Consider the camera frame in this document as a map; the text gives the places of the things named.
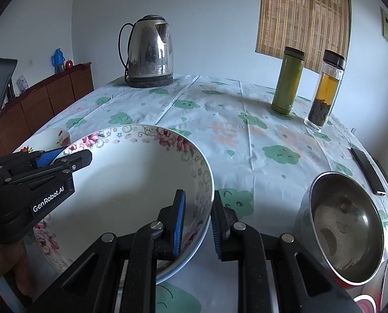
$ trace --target kettle base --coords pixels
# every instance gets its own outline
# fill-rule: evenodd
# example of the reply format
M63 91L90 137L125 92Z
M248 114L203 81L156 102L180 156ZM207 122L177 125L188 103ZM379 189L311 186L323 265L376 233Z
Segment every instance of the kettle base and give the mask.
M172 74L162 75L158 77L129 77L128 79L129 87L133 88L152 88L152 87L162 87L174 82Z

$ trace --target kettle lid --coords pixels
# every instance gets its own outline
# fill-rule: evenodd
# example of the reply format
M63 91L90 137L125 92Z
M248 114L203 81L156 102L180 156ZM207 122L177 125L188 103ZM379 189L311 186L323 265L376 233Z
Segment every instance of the kettle lid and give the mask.
M165 18L163 18L162 16L159 16L159 15L155 15L155 14L149 14L149 15L146 15L143 18L137 20L137 22L146 21L146 20L164 20L165 21Z

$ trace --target table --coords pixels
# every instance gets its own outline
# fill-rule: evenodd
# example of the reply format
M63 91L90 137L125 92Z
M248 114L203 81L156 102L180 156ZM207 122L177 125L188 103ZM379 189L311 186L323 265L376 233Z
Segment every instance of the table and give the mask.
M293 232L296 213L313 179L339 171L371 195L385 230L388 257L388 185L356 137L330 117L322 133L304 123L310 100L297 96L290 116L271 109L274 89L237 80L175 75L171 85L134 89L118 78L100 87L51 119L38 132L66 127L72 141L117 124L143 123L176 130L207 157L224 203L239 220L261 233ZM349 148L364 151L386 196L375 196L352 159ZM191 261L157 286L157 312L237 312L237 263L220 262L211 227ZM38 296L58 275L32 236L26 237Z

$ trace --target glass tea bottle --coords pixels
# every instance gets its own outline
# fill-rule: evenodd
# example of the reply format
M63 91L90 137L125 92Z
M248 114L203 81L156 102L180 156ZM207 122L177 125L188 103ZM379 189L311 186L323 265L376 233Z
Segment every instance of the glass tea bottle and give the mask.
M313 130L320 132L332 112L344 75L345 63L346 59L343 56L331 50L324 51L317 90L310 112L304 120L304 123Z
M292 47L284 48L283 64L271 105L274 111L284 115L290 113L303 71L304 59L305 53L301 50Z

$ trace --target bamboo blind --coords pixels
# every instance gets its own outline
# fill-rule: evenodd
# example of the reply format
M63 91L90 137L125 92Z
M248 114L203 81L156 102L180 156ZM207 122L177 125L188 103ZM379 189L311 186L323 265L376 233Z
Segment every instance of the bamboo blind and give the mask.
M351 0L261 0L255 51L281 58L297 48L319 72L325 49L347 57L350 33Z

